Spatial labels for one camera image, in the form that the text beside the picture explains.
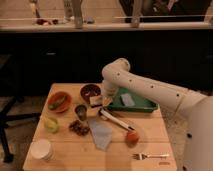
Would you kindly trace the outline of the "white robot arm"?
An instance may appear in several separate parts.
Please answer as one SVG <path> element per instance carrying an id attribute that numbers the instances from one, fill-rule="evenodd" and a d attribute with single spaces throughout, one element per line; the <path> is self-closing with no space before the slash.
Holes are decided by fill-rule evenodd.
<path id="1" fill-rule="evenodd" d="M 125 58 L 105 65 L 102 77 L 104 97 L 113 97 L 123 87 L 185 117 L 183 170 L 213 171 L 213 95 L 132 74 Z"/>

